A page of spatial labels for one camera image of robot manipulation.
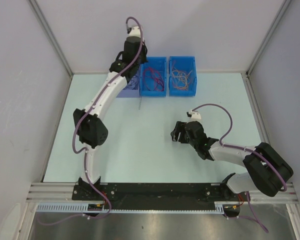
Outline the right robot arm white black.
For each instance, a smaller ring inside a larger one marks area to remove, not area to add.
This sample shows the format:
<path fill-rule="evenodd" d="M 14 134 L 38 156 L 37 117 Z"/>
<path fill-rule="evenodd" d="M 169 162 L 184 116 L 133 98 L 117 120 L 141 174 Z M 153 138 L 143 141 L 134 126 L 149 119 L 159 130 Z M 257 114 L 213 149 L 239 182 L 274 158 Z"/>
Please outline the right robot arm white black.
<path fill-rule="evenodd" d="M 245 173 L 231 173 L 222 183 L 221 196 L 232 201 L 239 193 L 258 190 L 274 197 L 285 190 L 294 171 L 266 142 L 244 147 L 221 144 L 217 138 L 206 135 L 198 121 L 177 121 L 170 133 L 173 142 L 189 144 L 203 160 L 224 161 L 246 168 Z"/>

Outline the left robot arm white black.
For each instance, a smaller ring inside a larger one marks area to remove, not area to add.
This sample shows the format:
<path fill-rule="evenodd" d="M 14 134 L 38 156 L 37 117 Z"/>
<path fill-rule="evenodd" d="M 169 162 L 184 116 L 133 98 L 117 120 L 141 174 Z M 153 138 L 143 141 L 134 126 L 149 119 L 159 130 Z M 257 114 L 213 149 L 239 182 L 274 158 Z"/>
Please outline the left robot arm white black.
<path fill-rule="evenodd" d="M 84 152 L 83 173 L 78 183 L 83 186 L 83 194 L 90 200 L 100 196 L 101 188 L 96 184 L 101 174 L 94 166 L 97 149 L 105 143 L 108 129 L 103 123 L 106 112 L 118 94 L 128 85 L 140 68 L 147 62 L 145 40 L 139 36 L 128 36 L 123 51 L 119 52 L 110 65 L 106 80 L 96 96 L 83 109 L 75 109 L 73 120 L 75 130 L 72 150 Z"/>

